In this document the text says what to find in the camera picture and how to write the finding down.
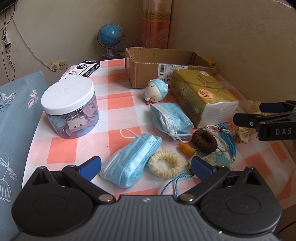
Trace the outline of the beige cloth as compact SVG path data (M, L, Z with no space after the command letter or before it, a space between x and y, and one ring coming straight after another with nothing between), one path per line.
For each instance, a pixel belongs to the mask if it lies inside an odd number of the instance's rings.
M241 100L238 104L240 113L262 114L259 110L260 101ZM236 143L247 144L249 140L258 137L258 133L254 128L236 127L231 131L231 136Z

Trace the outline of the cream knitted scrunchie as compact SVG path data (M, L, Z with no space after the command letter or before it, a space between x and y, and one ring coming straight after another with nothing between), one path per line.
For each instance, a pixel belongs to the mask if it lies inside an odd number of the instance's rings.
M184 169L181 157L171 151L157 151L149 159L150 171L159 178L177 177Z

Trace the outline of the brown scrunchie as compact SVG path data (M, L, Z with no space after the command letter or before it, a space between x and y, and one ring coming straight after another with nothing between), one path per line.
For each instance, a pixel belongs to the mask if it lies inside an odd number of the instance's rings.
M192 134L194 146L205 154L211 154L218 148L215 137L205 129L198 129Z

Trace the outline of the blue face mask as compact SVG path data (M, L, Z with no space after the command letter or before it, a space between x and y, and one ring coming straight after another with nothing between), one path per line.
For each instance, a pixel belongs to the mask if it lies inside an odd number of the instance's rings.
M123 131L131 134L132 142L102 164L99 175L121 188L130 188L142 177L147 161L161 147L162 139L147 133L139 136L127 128L119 130L123 138L128 138Z
M194 128L191 120L175 103L155 103L150 105L153 124L173 140L188 143L192 139L190 130Z

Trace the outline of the orange small toy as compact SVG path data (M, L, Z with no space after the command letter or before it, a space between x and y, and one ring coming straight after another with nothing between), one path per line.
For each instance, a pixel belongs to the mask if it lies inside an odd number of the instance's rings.
M193 147L190 147L188 144L185 143L179 143L179 149L188 155L190 158L194 157L196 155L197 150Z

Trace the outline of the yellow tissue pack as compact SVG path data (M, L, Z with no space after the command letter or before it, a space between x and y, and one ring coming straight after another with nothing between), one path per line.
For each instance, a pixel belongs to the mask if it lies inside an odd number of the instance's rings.
M201 70L174 70L170 91L197 128L229 121L239 104L229 90Z

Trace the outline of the clear jar white lid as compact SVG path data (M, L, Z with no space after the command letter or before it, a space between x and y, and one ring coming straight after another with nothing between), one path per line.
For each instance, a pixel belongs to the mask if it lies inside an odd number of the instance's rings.
M99 121L94 83L87 77L70 77L56 82L42 95L41 105L61 138L82 137Z

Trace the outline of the checkered tablecloth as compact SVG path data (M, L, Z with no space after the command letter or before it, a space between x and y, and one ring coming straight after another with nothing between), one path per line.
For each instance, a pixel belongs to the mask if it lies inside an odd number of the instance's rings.
M124 60L102 61L91 80L99 108L97 125L80 138L64 139L56 135L43 114L30 147L24 181L38 166L61 170L69 164L80 165L95 155L106 161L127 145L133 134L159 136L163 150L180 152L178 142L154 126L142 91L130 87ZM254 166L259 171L282 208L295 204L295 163L290 155L290 146L259 140L237 144L233 168L243 170L246 166Z

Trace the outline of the blue hat plush figurine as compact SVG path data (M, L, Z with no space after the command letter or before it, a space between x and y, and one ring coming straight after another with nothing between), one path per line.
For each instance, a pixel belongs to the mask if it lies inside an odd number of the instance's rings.
M144 98L145 104L153 104L155 102L162 101L168 94L169 87L161 79L150 80L144 89L142 97Z

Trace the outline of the black white small box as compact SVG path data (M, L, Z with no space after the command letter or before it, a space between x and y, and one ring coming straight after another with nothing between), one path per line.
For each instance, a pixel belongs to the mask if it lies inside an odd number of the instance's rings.
M89 77L100 67L100 61L85 60L74 67L70 67L59 81L71 77Z

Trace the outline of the cardboard box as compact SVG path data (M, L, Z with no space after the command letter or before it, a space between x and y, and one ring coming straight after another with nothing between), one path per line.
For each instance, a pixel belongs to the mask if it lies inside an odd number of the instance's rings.
M125 50L125 68L132 88L145 88L150 80L170 84L174 70L202 70L212 75L215 69L192 51L130 47Z

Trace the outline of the orange patterned curtain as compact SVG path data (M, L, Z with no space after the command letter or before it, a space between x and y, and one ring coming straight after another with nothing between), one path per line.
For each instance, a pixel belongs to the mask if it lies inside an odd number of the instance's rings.
M143 1L142 46L146 48L168 47L172 0Z

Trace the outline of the blue desk globe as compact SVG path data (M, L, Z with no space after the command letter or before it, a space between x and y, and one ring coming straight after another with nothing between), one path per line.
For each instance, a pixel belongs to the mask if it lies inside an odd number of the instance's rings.
M120 54L115 50L124 39L123 29L117 24L103 25L97 34L97 42L105 49L101 59L116 59Z

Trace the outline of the hanging power strip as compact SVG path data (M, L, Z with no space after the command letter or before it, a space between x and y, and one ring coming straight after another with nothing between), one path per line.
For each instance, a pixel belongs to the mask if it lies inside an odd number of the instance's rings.
M6 30L4 30L3 32L3 39L4 39L4 45L6 48L10 47L11 46L11 41L9 39L9 36L8 36L8 33Z

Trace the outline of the wall television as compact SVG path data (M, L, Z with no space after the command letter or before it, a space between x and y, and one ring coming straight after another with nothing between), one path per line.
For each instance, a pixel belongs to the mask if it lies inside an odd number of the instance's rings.
M0 13L17 4L19 0L0 0Z

